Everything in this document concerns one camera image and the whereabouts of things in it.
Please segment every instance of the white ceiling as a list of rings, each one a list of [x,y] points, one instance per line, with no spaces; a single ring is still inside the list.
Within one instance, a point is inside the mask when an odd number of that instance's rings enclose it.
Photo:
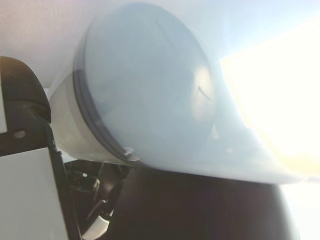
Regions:
[[[23,61],[49,87],[102,2],[0,0],[0,55]]]

